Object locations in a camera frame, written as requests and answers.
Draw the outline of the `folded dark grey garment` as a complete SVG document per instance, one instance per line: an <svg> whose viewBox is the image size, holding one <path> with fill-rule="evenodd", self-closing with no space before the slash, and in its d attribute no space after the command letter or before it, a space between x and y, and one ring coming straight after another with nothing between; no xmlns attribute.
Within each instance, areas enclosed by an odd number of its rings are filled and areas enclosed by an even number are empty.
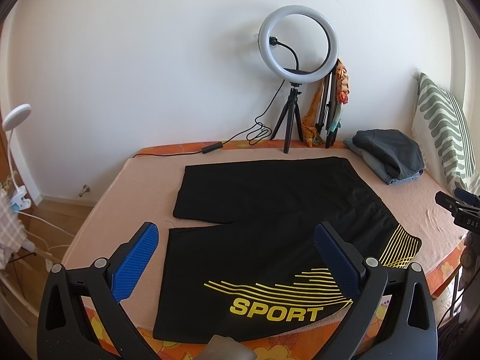
<svg viewBox="0 0 480 360"><path fill-rule="evenodd" d="M416 180L424 172L419 145L399 130L362 130L343 143L387 185Z"/></svg>

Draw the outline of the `black sport pants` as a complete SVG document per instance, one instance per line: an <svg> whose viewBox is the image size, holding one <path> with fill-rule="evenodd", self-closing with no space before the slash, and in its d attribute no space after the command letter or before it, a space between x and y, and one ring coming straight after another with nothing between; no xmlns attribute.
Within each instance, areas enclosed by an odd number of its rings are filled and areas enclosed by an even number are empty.
<svg viewBox="0 0 480 360"><path fill-rule="evenodd" d="M339 157L187 166L173 215L195 226L168 232L153 336L179 343L275 336L347 307L314 243L322 222L387 267L422 246Z"/></svg>

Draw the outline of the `folded black tripod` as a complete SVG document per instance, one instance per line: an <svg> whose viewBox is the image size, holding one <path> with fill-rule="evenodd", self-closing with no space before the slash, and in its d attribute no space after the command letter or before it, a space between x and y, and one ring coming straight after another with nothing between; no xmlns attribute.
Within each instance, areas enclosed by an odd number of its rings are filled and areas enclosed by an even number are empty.
<svg viewBox="0 0 480 360"><path fill-rule="evenodd" d="M334 68L324 79L324 88L320 98L320 108L318 122L316 123L316 131L319 137L322 137L322 133L325 133L325 138L322 140L325 143L326 149L331 147L334 142L334 134L329 131L333 122L336 111L336 88L337 77L336 68Z"/></svg>

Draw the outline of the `black tripod stand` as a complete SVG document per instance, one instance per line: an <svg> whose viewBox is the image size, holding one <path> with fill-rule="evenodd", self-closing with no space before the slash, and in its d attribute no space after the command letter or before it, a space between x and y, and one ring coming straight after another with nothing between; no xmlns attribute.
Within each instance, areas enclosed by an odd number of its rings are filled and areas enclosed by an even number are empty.
<svg viewBox="0 0 480 360"><path fill-rule="evenodd" d="M281 114L275 124L274 129L272 130L272 135L270 136L270 140L273 140L279 128L281 127L284 119L286 119L286 132L284 137L284 144L283 144L283 153L288 154L290 151L290 143L292 137L292 131L294 124L296 124L298 138L300 141L304 140L303 130L301 125L301 116L300 116L300 109L298 105L298 96L301 94L299 91L300 84L291 83L289 95L286 101L286 104L283 106L281 110Z"/></svg>

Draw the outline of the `white clip desk lamp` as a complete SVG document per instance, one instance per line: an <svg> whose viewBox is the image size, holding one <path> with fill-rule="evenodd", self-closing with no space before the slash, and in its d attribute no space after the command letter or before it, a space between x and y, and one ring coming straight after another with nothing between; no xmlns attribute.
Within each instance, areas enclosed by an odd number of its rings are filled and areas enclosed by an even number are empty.
<svg viewBox="0 0 480 360"><path fill-rule="evenodd" d="M11 140L14 131L18 128L31 114L32 108L30 104L24 103L14 107L9 111L1 122L1 129L7 136L7 163L10 172L11 183L13 184L13 192L10 195L10 205L13 211L25 211L31 208L32 201L27 197L28 191L21 182L18 181L18 172L13 159Z"/></svg>

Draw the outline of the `orange floral fabric bundle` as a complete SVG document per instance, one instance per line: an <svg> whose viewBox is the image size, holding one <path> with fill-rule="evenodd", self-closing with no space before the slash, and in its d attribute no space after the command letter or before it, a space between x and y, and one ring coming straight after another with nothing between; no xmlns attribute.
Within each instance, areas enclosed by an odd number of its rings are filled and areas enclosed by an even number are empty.
<svg viewBox="0 0 480 360"><path fill-rule="evenodd" d="M329 148L335 144L349 94L347 68L338 59L332 71L320 80L307 113L301 120L306 147Z"/></svg>

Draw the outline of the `green white patterned pillow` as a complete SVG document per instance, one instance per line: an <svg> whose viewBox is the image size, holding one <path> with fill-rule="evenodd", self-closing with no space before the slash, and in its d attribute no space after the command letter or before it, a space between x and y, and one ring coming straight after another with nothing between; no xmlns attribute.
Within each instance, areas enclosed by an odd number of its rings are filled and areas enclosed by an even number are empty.
<svg viewBox="0 0 480 360"><path fill-rule="evenodd" d="M479 171L464 112L456 98L425 73L418 77L412 136L425 168L449 192L479 194Z"/></svg>

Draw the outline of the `metal door stopper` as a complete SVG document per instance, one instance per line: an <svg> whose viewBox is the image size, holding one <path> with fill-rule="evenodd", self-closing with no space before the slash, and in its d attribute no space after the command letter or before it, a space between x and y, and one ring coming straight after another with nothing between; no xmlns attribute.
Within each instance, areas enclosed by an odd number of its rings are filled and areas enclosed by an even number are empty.
<svg viewBox="0 0 480 360"><path fill-rule="evenodd" d="M79 197L83 197L85 194L87 194L89 192L90 192L90 187L87 184L85 184L82 187L82 190L79 192Z"/></svg>

